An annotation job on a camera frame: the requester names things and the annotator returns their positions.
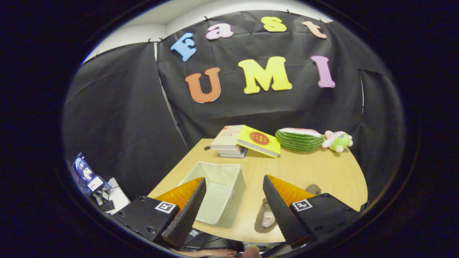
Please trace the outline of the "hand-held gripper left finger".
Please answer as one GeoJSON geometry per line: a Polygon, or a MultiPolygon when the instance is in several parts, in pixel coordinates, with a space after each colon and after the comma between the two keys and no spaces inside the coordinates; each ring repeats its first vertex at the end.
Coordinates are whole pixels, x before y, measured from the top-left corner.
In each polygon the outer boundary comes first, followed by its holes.
{"type": "Polygon", "coordinates": [[[198,177],[155,198],[140,196],[113,217],[151,242],[181,248],[206,192],[205,178],[198,177]]]}

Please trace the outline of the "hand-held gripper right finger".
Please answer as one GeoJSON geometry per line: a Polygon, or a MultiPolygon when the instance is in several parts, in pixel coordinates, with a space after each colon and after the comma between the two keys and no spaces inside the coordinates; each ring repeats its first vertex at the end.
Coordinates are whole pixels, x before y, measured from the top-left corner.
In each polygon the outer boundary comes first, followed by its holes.
{"type": "Polygon", "coordinates": [[[286,244],[292,248],[329,239],[360,215],[329,193],[313,195],[272,175],[265,175],[263,191],[286,244]]]}

